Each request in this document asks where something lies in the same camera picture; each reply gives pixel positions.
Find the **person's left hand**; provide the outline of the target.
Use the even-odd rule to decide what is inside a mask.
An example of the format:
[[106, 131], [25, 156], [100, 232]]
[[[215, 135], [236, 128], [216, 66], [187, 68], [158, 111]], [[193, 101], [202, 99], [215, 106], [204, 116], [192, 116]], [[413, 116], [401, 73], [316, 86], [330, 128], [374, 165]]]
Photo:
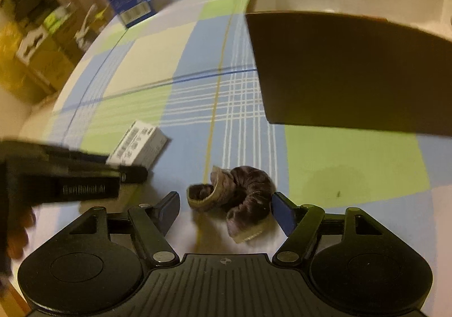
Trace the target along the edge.
[[36, 217], [32, 207], [25, 206], [15, 216], [13, 225], [1, 226], [1, 277], [11, 275], [11, 260], [20, 260], [29, 244], [27, 230], [35, 226]]

